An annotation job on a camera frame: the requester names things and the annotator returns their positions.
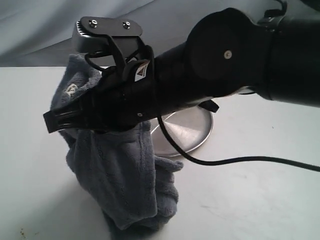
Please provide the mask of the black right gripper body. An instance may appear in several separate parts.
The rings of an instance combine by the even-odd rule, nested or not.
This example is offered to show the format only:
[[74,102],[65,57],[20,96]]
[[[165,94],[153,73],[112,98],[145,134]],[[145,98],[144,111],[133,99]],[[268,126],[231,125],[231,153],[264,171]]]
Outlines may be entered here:
[[43,115],[47,131],[124,132],[160,116],[155,59],[131,61],[125,78],[117,77],[115,67],[100,74],[85,59],[70,58]]

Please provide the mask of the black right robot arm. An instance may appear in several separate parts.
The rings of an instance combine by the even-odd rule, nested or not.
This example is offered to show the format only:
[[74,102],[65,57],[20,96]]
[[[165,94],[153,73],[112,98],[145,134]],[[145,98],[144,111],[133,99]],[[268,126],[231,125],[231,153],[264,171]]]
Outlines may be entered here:
[[259,22],[227,8],[200,20],[186,42],[154,56],[142,28],[118,18],[83,17],[76,49],[112,56],[97,85],[71,92],[71,101],[44,114],[49,133],[63,129],[126,131],[140,122],[201,105],[213,98],[258,94],[285,103],[320,105],[320,16],[268,10]]

